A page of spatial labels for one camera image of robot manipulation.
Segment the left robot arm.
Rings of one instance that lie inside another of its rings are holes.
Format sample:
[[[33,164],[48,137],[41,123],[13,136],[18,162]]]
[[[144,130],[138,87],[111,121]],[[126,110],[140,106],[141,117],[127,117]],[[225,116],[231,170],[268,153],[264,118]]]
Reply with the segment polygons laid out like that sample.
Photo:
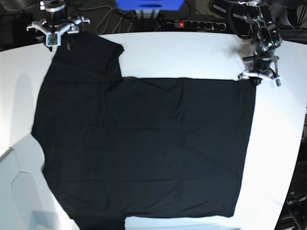
[[[232,31],[242,40],[250,40],[254,46],[252,55],[243,57],[246,62],[245,70],[238,75],[240,80],[249,79],[254,86],[267,80],[273,88],[281,86],[278,74],[279,57],[275,50],[280,47],[282,40],[278,28],[272,19],[271,4],[266,0],[230,0],[227,17]],[[233,21],[232,7],[243,6],[243,18],[249,25],[247,36],[241,35]]]

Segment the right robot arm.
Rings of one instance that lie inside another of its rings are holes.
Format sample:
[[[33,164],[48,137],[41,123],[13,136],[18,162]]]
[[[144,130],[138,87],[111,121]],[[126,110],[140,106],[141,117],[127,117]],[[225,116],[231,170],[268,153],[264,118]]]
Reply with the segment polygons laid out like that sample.
[[[81,16],[68,15],[65,0],[42,0],[40,10],[45,13],[45,18],[33,21],[26,27],[27,31],[34,31],[35,38],[45,47],[52,51],[53,48],[61,46],[62,36],[67,34],[71,37],[84,30],[84,25],[91,21]]]

